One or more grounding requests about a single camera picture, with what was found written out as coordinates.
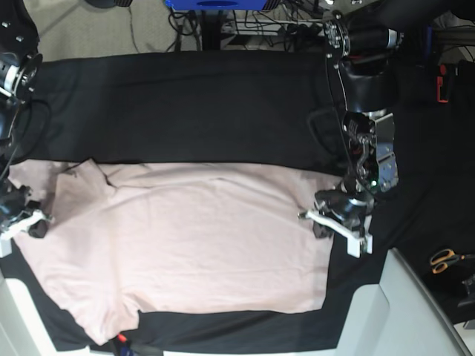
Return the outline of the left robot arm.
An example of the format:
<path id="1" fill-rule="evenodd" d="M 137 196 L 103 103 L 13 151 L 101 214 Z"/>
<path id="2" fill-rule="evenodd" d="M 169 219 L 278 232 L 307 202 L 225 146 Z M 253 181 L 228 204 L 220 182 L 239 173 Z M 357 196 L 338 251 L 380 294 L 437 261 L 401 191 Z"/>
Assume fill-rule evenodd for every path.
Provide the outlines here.
<path id="1" fill-rule="evenodd" d="M 369 232 L 379 195 L 397 186 L 395 124 L 389 111 L 399 97 L 390 62 L 404 32 L 442 13 L 474 17 L 473 1 L 374 1 L 343 14 L 324 14 L 326 74 L 349 171 L 334 189 L 318 191 L 315 207 L 300 214 L 347 241 L 359 258 L 373 251 Z"/>

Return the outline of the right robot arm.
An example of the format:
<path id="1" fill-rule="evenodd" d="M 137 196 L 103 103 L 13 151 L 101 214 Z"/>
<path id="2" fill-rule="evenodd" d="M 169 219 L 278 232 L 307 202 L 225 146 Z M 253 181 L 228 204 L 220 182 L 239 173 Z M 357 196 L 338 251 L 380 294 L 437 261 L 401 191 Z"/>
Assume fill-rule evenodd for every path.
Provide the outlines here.
<path id="1" fill-rule="evenodd" d="M 28 186 L 9 180 L 21 140 L 15 135 L 19 114 L 31 103 L 42 64 L 39 33 L 23 1 L 1 2 L 1 257 L 12 253 L 20 233 L 42 238 L 51 217 L 30 198 Z"/>

